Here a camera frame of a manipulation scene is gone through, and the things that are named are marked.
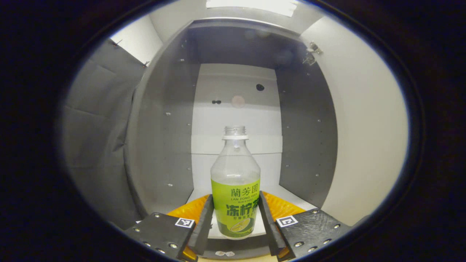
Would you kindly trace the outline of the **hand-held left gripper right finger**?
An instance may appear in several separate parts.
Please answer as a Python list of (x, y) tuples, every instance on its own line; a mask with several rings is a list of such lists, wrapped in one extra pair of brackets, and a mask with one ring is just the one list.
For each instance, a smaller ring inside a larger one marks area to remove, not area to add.
[(266, 192), (260, 192), (258, 207), (270, 254), (278, 261), (310, 259), (352, 229), (319, 208), (305, 211)]

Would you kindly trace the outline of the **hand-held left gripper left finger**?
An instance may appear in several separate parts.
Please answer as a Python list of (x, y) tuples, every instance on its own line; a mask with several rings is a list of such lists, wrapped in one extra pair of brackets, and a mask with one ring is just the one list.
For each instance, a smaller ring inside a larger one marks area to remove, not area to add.
[(154, 212), (124, 234), (165, 260), (197, 261), (208, 243), (213, 211), (213, 196), (206, 195), (169, 214)]

